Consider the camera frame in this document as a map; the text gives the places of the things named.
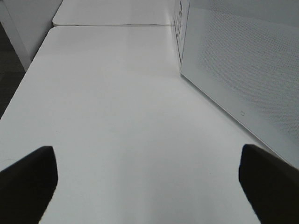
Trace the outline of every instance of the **white partition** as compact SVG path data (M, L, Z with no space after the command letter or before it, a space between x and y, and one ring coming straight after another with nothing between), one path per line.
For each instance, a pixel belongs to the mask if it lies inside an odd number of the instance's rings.
M62 0L0 0L0 21L25 70L28 69Z

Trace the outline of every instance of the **white table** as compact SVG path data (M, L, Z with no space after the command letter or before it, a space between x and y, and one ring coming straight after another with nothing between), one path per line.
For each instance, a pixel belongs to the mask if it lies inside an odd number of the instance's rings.
M238 182L259 144L179 74L171 27L56 27L0 120L0 168L43 145L43 224L257 224Z
M54 26L170 26L174 0L64 0Z

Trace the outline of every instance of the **white desk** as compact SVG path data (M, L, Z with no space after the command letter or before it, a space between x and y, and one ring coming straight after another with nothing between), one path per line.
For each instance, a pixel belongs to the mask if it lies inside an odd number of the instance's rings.
M174 0L64 0L54 26L170 26Z
M257 224L238 182L254 138L181 78L170 27L56 27L0 120L0 168L43 145L43 224Z

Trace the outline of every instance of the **dark foreground object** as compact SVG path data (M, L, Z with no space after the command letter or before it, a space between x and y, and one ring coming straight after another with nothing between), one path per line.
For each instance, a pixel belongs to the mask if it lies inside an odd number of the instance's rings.
M0 223L36 224L57 185L54 150L46 146L0 172Z
M245 145L239 181L262 224L299 224L299 171L254 145Z

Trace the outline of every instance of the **dark carpet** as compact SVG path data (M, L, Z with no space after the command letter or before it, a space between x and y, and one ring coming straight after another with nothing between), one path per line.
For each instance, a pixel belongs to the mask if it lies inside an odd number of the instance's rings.
M0 118L25 75L25 70L0 23Z

